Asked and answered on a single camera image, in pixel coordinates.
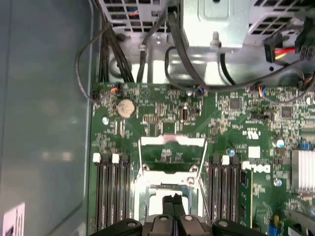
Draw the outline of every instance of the motherboard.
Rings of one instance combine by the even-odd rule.
[[[297,94],[265,90],[278,101]],[[163,197],[174,194],[208,224],[225,218],[268,235],[299,234],[289,211],[314,214],[314,92],[278,105],[254,88],[97,84],[94,97],[91,234],[162,214]]]

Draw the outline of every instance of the silver heatsink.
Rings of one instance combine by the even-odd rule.
[[[291,167],[291,187],[299,192],[315,192],[315,152],[292,151]]]

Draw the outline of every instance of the green circuit board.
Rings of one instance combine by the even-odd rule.
[[[278,100],[296,94],[296,88],[266,91],[266,96]],[[208,222],[230,216],[268,233],[276,216],[279,233],[287,235],[286,211],[305,213],[313,208],[312,195],[305,201],[292,189],[290,158],[301,145],[314,148],[314,92],[285,105],[270,104],[249,88],[208,93],[200,88],[180,91],[171,85],[97,84],[94,95],[102,103],[94,105],[92,114],[90,233],[123,218],[143,221],[148,215],[147,206],[141,205],[147,203],[145,195],[140,194],[139,208],[135,207],[134,183],[141,165],[167,174],[197,166],[212,214]],[[97,154],[101,164],[92,161]],[[124,163],[110,167],[113,154]],[[222,165],[227,155],[230,162]],[[183,196],[200,194],[190,188],[179,191]],[[189,213],[200,214],[197,205],[193,201]]]

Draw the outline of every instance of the yellow wire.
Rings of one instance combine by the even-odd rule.
[[[276,60],[280,60],[281,58],[285,57],[287,53],[282,53],[275,57]]]

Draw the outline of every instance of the red cable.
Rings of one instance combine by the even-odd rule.
[[[295,48],[284,48],[275,50],[275,54],[295,53]]]

